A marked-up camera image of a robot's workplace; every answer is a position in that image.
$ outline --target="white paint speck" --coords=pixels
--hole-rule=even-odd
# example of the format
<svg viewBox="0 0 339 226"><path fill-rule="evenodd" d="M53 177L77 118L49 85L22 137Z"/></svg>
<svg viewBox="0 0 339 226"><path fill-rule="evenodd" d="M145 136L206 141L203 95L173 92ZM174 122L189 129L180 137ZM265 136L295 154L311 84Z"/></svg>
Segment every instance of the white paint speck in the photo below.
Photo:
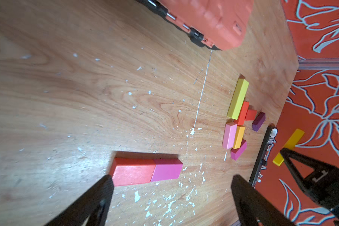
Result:
<svg viewBox="0 0 339 226"><path fill-rule="evenodd" d="M26 59L29 59L30 57L31 57L31 55L27 54L27 55L24 55L24 56L22 56L20 58L26 60Z"/></svg>
<svg viewBox="0 0 339 226"><path fill-rule="evenodd" d="M44 124L39 124L40 127L43 127L44 129L47 129L48 127Z"/></svg>
<svg viewBox="0 0 339 226"><path fill-rule="evenodd" d="M138 194L138 191L136 191L134 195L135 195L134 202L138 202L140 200L140 195Z"/></svg>
<svg viewBox="0 0 339 226"><path fill-rule="evenodd" d="M169 213L169 212L172 211L172 210L171 210L171 206L172 206L172 203L174 203L175 201L172 201L172 202L170 202L170 203L168 204L168 210L163 214L163 216L166 215L167 213Z"/></svg>

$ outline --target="orange block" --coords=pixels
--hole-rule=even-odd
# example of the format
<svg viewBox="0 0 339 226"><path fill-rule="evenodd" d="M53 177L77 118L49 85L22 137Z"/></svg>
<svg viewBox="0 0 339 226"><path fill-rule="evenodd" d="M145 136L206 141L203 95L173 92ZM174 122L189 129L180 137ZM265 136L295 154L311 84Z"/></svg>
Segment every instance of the orange block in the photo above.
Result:
<svg viewBox="0 0 339 226"><path fill-rule="evenodd" d="M153 160L114 158L109 174L114 186L149 183L156 163Z"/></svg>
<svg viewBox="0 0 339 226"><path fill-rule="evenodd" d="M234 120L235 123L237 123L238 125L243 125L245 122L245 118L246 118L246 113L247 113L247 109L249 108L249 102L244 101L244 103L242 104L241 107L241 111L239 114L239 117L237 120Z"/></svg>
<svg viewBox="0 0 339 226"><path fill-rule="evenodd" d="M255 120L256 115L257 115L257 111L256 110L248 109L247 113L246 113L245 121L253 121L253 120Z"/></svg>

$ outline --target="pink block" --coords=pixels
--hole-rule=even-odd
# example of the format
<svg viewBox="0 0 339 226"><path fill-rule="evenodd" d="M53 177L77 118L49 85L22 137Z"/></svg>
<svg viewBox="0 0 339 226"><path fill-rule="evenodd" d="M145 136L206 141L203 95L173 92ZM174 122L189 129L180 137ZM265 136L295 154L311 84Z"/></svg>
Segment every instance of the pink block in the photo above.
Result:
<svg viewBox="0 0 339 226"><path fill-rule="evenodd" d="M237 160L242 153L244 153L244 150L247 148L247 142L242 139L241 146L237 149L231 150L231 159Z"/></svg>
<svg viewBox="0 0 339 226"><path fill-rule="evenodd" d="M156 159L151 181L172 180L180 176L183 163L177 159Z"/></svg>
<svg viewBox="0 0 339 226"><path fill-rule="evenodd" d="M225 126L225 133L223 134L222 147L230 149L233 147L236 135L236 123L227 123Z"/></svg>

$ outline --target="purple block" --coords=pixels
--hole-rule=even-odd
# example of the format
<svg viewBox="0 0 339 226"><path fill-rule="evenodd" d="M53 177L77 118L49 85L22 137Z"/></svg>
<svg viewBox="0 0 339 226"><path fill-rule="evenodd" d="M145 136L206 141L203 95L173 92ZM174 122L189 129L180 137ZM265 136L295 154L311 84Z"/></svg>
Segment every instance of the purple block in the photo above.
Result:
<svg viewBox="0 0 339 226"><path fill-rule="evenodd" d="M260 112L260 114L256 117L256 119L252 122L252 130L259 131L263 122L265 122L266 115L264 112Z"/></svg>
<svg viewBox="0 0 339 226"><path fill-rule="evenodd" d="M226 123L225 133L223 134L222 147L230 149L234 145L236 135L236 123Z"/></svg>
<svg viewBox="0 0 339 226"><path fill-rule="evenodd" d="M172 180L180 176L183 163L177 159L156 159L151 181Z"/></svg>
<svg viewBox="0 0 339 226"><path fill-rule="evenodd" d="M242 153L244 153L244 150L247 148L247 141L242 139L241 141L241 146L237 149L232 149L231 150L231 159L237 160Z"/></svg>

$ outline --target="wood grain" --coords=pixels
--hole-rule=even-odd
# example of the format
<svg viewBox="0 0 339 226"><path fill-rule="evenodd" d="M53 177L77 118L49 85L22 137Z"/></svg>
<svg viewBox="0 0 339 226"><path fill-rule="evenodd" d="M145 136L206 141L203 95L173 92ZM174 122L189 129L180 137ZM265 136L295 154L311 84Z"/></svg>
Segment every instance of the wood grain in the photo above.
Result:
<svg viewBox="0 0 339 226"><path fill-rule="evenodd" d="M106 225L235 222L232 177L249 179L266 130L245 122L248 149L224 161L236 81L276 124L298 67L280 2L255 1L248 27L211 52L134 0L1 0L0 225L43 225L130 152L187 169L116 187Z"/></svg>

